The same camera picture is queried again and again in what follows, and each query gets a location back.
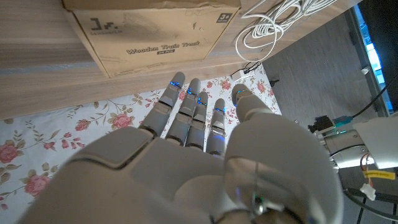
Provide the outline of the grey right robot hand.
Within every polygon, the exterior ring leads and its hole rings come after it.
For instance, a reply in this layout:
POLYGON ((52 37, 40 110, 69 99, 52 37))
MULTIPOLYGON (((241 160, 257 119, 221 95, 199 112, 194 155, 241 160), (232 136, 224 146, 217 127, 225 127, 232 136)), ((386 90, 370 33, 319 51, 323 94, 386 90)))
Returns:
POLYGON ((138 128, 74 154, 21 223, 341 223, 343 193, 317 138, 273 113, 245 85, 232 90, 239 124, 225 134, 224 101, 205 132, 200 82, 178 113, 175 74, 138 128))

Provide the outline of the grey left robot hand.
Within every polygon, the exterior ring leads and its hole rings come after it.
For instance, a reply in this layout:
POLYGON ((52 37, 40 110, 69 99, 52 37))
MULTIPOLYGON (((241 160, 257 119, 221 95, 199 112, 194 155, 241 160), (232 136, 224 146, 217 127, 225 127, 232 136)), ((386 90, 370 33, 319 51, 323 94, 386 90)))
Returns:
POLYGON ((315 122, 307 126, 329 153, 330 162, 336 170, 362 166, 371 157, 369 149, 355 129, 342 129, 352 120, 351 116, 330 119, 324 115, 316 117, 315 122))

